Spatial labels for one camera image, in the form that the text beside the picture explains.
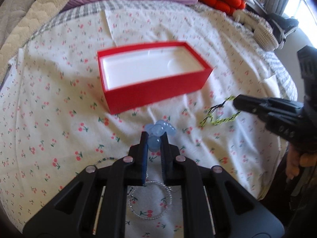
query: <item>red box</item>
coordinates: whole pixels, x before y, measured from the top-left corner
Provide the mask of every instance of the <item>red box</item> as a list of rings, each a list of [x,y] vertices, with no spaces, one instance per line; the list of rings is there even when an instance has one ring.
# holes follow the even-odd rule
[[[213,70],[178,41],[102,50],[98,62],[111,114],[200,90]]]

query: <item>screw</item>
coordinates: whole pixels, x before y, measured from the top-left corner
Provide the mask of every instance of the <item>screw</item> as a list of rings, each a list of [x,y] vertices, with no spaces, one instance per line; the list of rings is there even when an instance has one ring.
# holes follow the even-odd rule
[[[222,173],[222,167],[221,167],[221,166],[214,166],[214,167],[212,168],[212,170],[213,170],[216,174]]]
[[[132,162],[133,162],[133,157],[131,157],[131,156],[125,156],[125,157],[123,158],[123,162],[125,162],[125,163],[132,163]]]
[[[94,171],[96,171],[96,167],[95,166],[87,166],[86,167],[86,172],[91,174],[93,173]]]
[[[178,156],[176,156],[175,159],[177,162],[184,162],[186,160],[186,157],[184,157],[182,155],[178,155]]]

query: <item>cherry print fabric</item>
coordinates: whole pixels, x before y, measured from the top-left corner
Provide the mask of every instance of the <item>cherry print fabric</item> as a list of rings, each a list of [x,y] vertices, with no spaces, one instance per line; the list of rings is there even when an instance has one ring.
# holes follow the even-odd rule
[[[262,54],[249,33],[223,13],[148,4],[152,7],[69,17],[35,35],[10,60],[12,68],[0,92],[0,200],[19,230],[87,165],[110,165],[127,155],[130,146],[139,142],[143,126],[159,119],[177,128],[169,141],[182,155],[204,167],[223,166],[256,198],[267,193],[285,144],[255,116],[243,112],[234,122],[218,126],[207,122],[203,128],[199,123],[209,107],[231,95],[267,96],[266,80],[274,75],[278,82],[281,79],[272,70],[278,62],[269,64],[271,54]],[[110,115],[96,51],[175,39],[187,41],[214,67],[205,86]],[[276,86],[283,97],[296,96],[279,83]],[[227,102],[215,117],[235,112],[232,102]],[[148,165],[148,179],[161,181],[159,152],[149,152]],[[162,193],[137,192],[142,198],[133,204],[142,216],[154,215],[166,203]],[[183,237],[177,187],[172,196],[172,210],[157,220],[142,220],[128,210],[126,237]]]

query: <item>bed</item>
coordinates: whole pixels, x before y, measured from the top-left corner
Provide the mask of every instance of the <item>bed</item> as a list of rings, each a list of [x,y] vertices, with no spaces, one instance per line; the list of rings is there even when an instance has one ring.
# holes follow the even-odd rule
[[[191,94],[110,115],[96,52],[158,40],[190,44],[214,68],[207,83]],[[181,154],[204,167],[220,164],[258,199],[285,153],[286,143],[246,113],[229,123],[200,126],[206,110],[230,96],[297,99],[274,53],[264,52],[242,25],[200,3],[84,4],[38,28],[8,63],[0,91],[0,200],[20,231],[85,166],[103,167],[127,155],[144,125],[160,119],[177,129],[169,140]],[[227,102],[215,116],[235,112]],[[149,154],[148,165],[148,179],[161,181],[159,152]],[[154,191],[139,191],[136,211],[149,217],[164,211],[164,191]],[[174,210],[160,219],[145,221],[127,211],[126,237],[183,237],[180,191],[172,196]]]

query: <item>finger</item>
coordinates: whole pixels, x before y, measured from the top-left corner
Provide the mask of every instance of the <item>finger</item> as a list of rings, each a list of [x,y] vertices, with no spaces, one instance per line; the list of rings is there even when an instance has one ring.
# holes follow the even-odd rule
[[[286,175],[289,179],[293,179],[299,175],[300,154],[295,150],[294,146],[289,146],[286,158]]]
[[[300,165],[302,167],[311,167],[315,166],[317,162],[317,154],[308,154],[305,153],[300,158]]]

